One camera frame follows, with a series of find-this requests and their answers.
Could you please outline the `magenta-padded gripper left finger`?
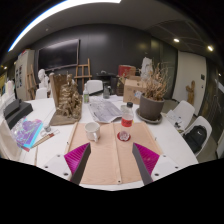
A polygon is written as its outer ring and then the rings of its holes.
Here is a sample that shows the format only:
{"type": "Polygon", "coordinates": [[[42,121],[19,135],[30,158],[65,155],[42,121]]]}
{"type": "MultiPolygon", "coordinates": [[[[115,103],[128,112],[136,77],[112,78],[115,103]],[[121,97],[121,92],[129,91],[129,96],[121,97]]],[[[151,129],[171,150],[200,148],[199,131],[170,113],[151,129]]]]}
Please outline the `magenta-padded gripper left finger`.
{"type": "Polygon", "coordinates": [[[86,143],[65,155],[57,154],[42,169],[79,185],[90,154],[91,146],[86,143]]]}

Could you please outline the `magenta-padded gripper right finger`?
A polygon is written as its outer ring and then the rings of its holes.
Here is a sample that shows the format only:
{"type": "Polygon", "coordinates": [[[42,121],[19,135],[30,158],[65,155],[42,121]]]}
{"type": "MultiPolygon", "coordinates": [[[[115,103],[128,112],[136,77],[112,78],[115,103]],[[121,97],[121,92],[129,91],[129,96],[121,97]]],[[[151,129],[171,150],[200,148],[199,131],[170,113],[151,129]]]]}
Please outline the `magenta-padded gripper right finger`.
{"type": "Polygon", "coordinates": [[[181,167],[168,155],[159,155],[137,143],[133,144],[132,153],[135,157],[142,181],[145,185],[181,169],[181,167]]]}

